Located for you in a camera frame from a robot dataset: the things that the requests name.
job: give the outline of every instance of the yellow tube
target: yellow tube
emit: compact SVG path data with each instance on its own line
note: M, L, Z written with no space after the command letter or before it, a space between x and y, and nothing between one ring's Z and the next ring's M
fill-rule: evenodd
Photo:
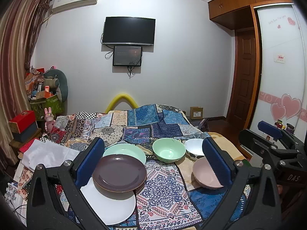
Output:
M127 100L131 105L132 107L135 109L135 108L138 108L138 105L136 104L136 102L133 100L132 97L130 97L128 94L119 94L117 95L112 101L111 103L109 104L109 106L107 107L105 113L108 113L109 111L113 110L113 107L114 105L116 104L116 102L120 99L124 98L125 100Z

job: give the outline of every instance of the pink stripe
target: pink stripe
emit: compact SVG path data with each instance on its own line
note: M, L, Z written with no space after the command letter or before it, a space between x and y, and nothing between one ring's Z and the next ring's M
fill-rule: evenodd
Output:
M281 98L273 96L271 94L266 94L264 92L259 92L258 99L262 100L264 102L267 102L269 104L277 103L278 106L281 106ZM305 109L301 108L301 110L300 110L300 117L299 118L302 119L303 121L307 122L307 111Z

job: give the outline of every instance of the silver bolt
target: silver bolt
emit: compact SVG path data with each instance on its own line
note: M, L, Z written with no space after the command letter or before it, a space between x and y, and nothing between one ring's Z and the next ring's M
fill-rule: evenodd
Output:
M68 167L72 164L71 160L64 161L64 166Z
M36 168L37 168L38 170L41 170L41 169L43 168L43 165L42 165L42 164L37 164L37 165L36 165Z
M270 164L265 164L265 165L264 165L264 168L265 168L266 170L270 170L270 169L271 169L271 165L270 165Z
M241 160L234 161L234 164L237 165L238 167L242 167L243 166L243 162Z

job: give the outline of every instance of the dark purple plate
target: dark purple plate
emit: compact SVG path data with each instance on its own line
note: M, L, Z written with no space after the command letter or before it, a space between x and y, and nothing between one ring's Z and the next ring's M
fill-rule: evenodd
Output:
M145 181L147 171L142 162L132 156L113 154L101 158L93 172L95 183L112 192L128 192Z

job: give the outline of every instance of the striped curtain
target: striped curtain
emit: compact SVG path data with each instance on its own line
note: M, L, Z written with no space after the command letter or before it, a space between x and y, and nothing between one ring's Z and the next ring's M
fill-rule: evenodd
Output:
M13 139L8 121L29 110L25 88L26 69L33 54L41 21L49 8L42 0L14 0L0 20L0 169L17 158L9 146Z

